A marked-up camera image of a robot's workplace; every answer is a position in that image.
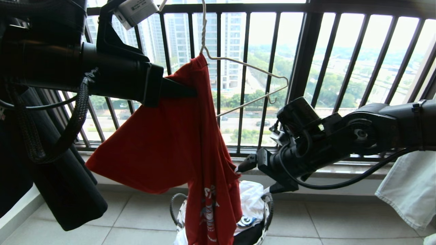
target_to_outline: wire hanger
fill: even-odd
[[[159,6],[159,11],[160,11],[160,12],[163,10],[163,8],[164,8],[166,2],[167,2],[167,0],[163,0],[162,4]],[[259,100],[261,100],[261,99],[263,99],[263,98],[265,98],[265,97],[268,97],[268,101],[269,101],[270,104],[274,104],[274,103],[277,101],[277,98],[275,98],[275,99],[274,99],[274,102],[272,102],[270,96],[271,96],[272,94],[277,93],[277,92],[280,91],[280,90],[283,90],[283,89],[285,89],[285,88],[288,88],[288,86],[289,86],[289,80],[288,80],[288,78],[286,78],[286,77],[279,77],[279,76],[277,76],[277,75],[274,75],[274,74],[272,74],[272,73],[270,73],[270,72],[264,71],[264,70],[262,70],[262,69],[260,69],[260,68],[257,68],[257,67],[255,67],[255,66],[252,66],[252,65],[250,65],[250,64],[247,64],[247,63],[244,63],[244,62],[241,62],[241,61],[237,61],[237,60],[234,60],[234,59],[231,59],[231,58],[227,58],[227,57],[212,57],[212,56],[209,54],[209,50],[208,50],[208,48],[206,47],[206,23],[207,23],[207,21],[208,21],[208,20],[206,20],[206,3],[205,3],[204,0],[201,0],[201,2],[202,2],[202,5],[203,5],[203,29],[202,29],[202,31],[201,31],[201,49],[200,49],[200,53],[203,53],[203,50],[206,50],[206,54],[208,55],[208,58],[211,59],[211,60],[215,60],[215,61],[217,61],[217,60],[227,60],[227,61],[232,61],[232,62],[235,62],[235,63],[241,64],[241,65],[244,65],[244,66],[247,66],[247,67],[253,68],[253,69],[255,69],[255,70],[258,70],[258,71],[260,71],[260,72],[263,72],[263,73],[265,73],[265,74],[268,74],[268,75],[270,75],[270,76],[272,76],[272,77],[275,77],[275,78],[283,78],[283,79],[286,80],[286,85],[285,85],[285,86],[283,86],[283,87],[281,87],[281,88],[279,88],[279,89],[277,89],[277,90],[275,90],[275,91],[273,91],[273,92],[266,93],[265,95],[260,96],[260,97],[257,98],[257,99],[254,99],[254,100],[252,100],[252,101],[249,101],[249,102],[247,102],[247,103],[244,103],[244,104],[242,104],[242,105],[240,105],[240,106],[237,106],[237,107],[235,107],[235,108],[233,108],[233,109],[231,109],[231,110],[228,110],[228,111],[226,111],[226,112],[223,112],[223,113],[217,115],[216,117],[220,117],[220,116],[224,116],[224,115],[226,115],[226,114],[229,114],[229,113],[231,113],[231,112],[233,112],[233,111],[235,111],[235,110],[241,109],[241,108],[243,108],[243,107],[246,107],[247,105],[250,105],[250,104],[252,104],[252,103],[254,103],[254,102],[256,102],[256,101],[259,101]]]

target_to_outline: hanger hook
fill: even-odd
[[[271,101],[271,97],[269,96],[269,93],[267,97],[270,104],[274,104],[275,102],[277,102],[277,97],[274,98],[274,102]]]

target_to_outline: sky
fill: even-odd
[[[90,7],[104,5],[106,0],[89,0]],[[156,4],[160,4],[162,0],[155,0]],[[188,0],[188,2],[199,3],[200,0]],[[304,3],[305,0],[240,0],[242,3]],[[327,46],[330,37],[330,31],[333,25],[335,14],[325,13],[321,25],[320,35],[318,39],[318,48]],[[277,44],[290,44],[295,46],[298,41],[298,35],[301,28],[303,13],[282,13],[279,25],[279,34]],[[339,28],[337,31],[334,47],[352,48],[356,44],[356,40],[362,25],[363,14],[342,14]],[[271,45],[274,31],[274,23],[276,20],[275,13],[252,13],[250,19],[249,44]],[[385,40],[391,16],[372,15],[369,20],[368,28],[363,40],[362,48],[380,48]],[[417,18],[400,17],[389,50],[405,50],[407,49],[412,35],[418,23]],[[436,20],[426,20],[424,28],[416,45],[415,52],[425,53],[432,40],[435,40],[436,35]]]

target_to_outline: red t-shirt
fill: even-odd
[[[239,175],[216,121],[206,59],[200,54],[168,78],[195,87],[198,96],[141,106],[86,166],[149,193],[188,183],[188,243],[232,245],[242,216]]]

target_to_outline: tile floor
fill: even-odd
[[[166,245],[176,236],[170,195],[103,192],[109,207],[100,219],[65,232],[47,205],[3,245]],[[415,231],[382,203],[275,201],[264,245],[421,245],[436,233]]]

